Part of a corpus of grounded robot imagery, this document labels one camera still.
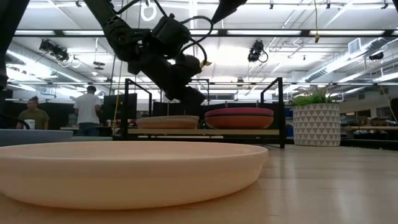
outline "stacked plates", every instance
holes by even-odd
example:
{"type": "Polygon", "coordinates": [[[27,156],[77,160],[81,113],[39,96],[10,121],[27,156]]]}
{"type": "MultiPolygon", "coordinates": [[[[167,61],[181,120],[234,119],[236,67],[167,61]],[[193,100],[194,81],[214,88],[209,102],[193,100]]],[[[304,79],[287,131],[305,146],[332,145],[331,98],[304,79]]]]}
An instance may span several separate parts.
{"type": "Polygon", "coordinates": [[[141,118],[136,123],[142,129],[196,129],[198,120],[197,116],[157,116],[141,118]]]}
{"type": "Polygon", "coordinates": [[[274,112],[264,108],[225,108],[209,111],[205,122],[216,129],[264,129],[274,121],[274,112]]]}

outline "man in green shirt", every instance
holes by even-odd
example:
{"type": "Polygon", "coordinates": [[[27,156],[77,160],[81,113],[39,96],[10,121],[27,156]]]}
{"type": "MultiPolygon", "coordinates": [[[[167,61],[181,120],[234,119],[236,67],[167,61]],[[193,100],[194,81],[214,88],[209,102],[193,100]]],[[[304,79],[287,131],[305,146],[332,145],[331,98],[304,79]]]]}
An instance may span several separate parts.
{"type": "MultiPolygon", "coordinates": [[[[47,130],[49,128],[50,117],[44,110],[38,109],[38,105],[39,99],[35,96],[27,102],[27,110],[24,110],[18,118],[23,121],[33,120],[34,129],[47,130]]],[[[24,126],[21,123],[17,123],[16,128],[23,129],[24,126]]]]}

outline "potted plant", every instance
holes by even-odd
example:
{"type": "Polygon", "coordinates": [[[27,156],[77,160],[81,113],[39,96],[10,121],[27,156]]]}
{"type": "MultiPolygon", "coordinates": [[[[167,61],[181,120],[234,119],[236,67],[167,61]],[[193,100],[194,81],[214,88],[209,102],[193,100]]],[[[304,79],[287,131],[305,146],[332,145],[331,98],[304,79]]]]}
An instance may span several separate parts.
{"type": "Polygon", "coordinates": [[[340,111],[327,94],[328,86],[315,87],[293,99],[294,144],[301,146],[339,146],[340,111]]]}

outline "green plant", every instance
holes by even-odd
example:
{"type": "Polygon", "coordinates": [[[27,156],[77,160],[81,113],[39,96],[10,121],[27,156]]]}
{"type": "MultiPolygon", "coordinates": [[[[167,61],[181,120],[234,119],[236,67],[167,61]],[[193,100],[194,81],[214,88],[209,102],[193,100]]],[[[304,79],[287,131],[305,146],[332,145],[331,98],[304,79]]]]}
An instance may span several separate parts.
{"type": "Polygon", "coordinates": [[[330,83],[323,88],[318,88],[317,86],[313,87],[312,90],[308,91],[307,95],[296,96],[293,99],[293,105],[302,106],[315,103],[334,103],[333,99],[330,97],[332,93],[328,93],[329,86],[330,83]]]}

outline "person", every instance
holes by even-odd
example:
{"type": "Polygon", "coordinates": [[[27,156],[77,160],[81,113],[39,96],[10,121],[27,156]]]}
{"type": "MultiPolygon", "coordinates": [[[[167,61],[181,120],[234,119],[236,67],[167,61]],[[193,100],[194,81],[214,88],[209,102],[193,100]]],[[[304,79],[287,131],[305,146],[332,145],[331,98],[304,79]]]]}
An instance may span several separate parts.
{"type": "MultiPolygon", "coordinates": [[[[28,123],[30,129],[48,130],[50,117],[44,110],[38,109],[38,105],[38,97],[32,97],[27,102],[27,109],[18,116],[18,119],[28,123]]],[[[16,128],[24,129],[24,125],[18,122],[16,128]]]]}
{"type": "Polygon", "coordinates": [[[98,113],[101,110],[100,98],[95,95],[97,89],[95,86],[87,87],[87,94],[79,96],[75,100],[75,113],[77,114],[77,123],[79,125],[79,136],[99,136],[98,126],[100,119],[98,113]]]}

